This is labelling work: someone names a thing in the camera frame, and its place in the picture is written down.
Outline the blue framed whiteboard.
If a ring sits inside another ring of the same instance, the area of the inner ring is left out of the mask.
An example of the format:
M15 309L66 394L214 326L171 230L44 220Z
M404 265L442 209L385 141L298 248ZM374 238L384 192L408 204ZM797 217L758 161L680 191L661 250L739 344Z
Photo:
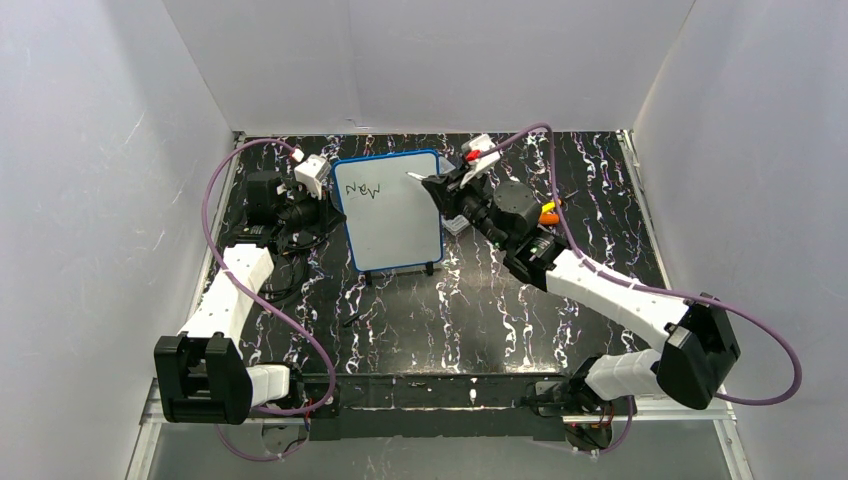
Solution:
M353 267L359 272L438 263L442 219L421 181L440 172L432 149L349 158L331 170Z

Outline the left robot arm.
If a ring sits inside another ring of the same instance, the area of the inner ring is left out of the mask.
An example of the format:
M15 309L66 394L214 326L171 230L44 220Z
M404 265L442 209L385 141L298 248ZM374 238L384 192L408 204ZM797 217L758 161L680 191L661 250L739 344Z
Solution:
M167 421L238 425L267 404L277 410L296 406L292 364L246 366L239 343L274 259L294 252L292 235L318 237L344 221L324 179L298 174L286 180L274 171L248 176L245 219L223 241L225 262L248 290L216 274L178 333L157 341L154 361Z

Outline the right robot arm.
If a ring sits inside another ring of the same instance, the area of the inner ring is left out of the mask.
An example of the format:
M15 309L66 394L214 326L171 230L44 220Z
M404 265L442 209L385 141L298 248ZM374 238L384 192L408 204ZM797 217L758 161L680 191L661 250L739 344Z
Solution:
M504 254L503 264L524 284L574 300L635 333L648 349L586 360L543 406L591 408L622 397L665 395L706 409L740 349L726 313L700 301L646 291L643 284L587 257L539 226L542 207L524 184L507 181L491 193L480 179L456 173L423 177L423 188L447 218L465 217Z

